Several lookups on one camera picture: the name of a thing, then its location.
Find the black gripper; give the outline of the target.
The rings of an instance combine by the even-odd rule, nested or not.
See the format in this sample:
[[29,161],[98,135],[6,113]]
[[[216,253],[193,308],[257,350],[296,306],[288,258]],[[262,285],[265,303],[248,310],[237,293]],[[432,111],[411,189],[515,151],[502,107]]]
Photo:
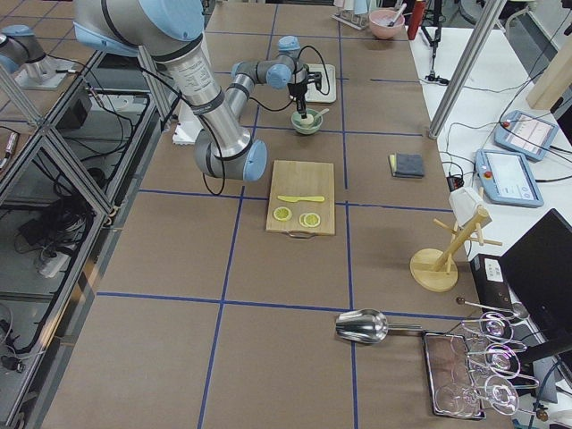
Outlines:
[[311,70],[308,65],[301,65],[291,76],[287,84],[290,98],[296,103],[296,111],[300,117],[307,116],[306,94],[309,88],[322,88],[323,73]]

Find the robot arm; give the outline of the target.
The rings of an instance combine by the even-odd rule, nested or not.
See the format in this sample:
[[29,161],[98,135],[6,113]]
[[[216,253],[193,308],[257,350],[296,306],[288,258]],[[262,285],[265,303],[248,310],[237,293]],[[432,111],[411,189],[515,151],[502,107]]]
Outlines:
[[9,73],[45,58],[45,50],[29,26],[14,24],[1,29],[1,64]]
[[205,21],[199,1],[79,1],[74,29],[85,46],[131,57],[146,48],[167,69],[202,126],[195,162],[214,178],[257,181],[265,172],[265,143],[239,123],[255,85],[286,88],[302,118],[308,86],[322,85],[321,72],[311,72],[300,59],[298,40],[284,37],[274,59],[237,63],[232,84],[222,88],[201,48]]

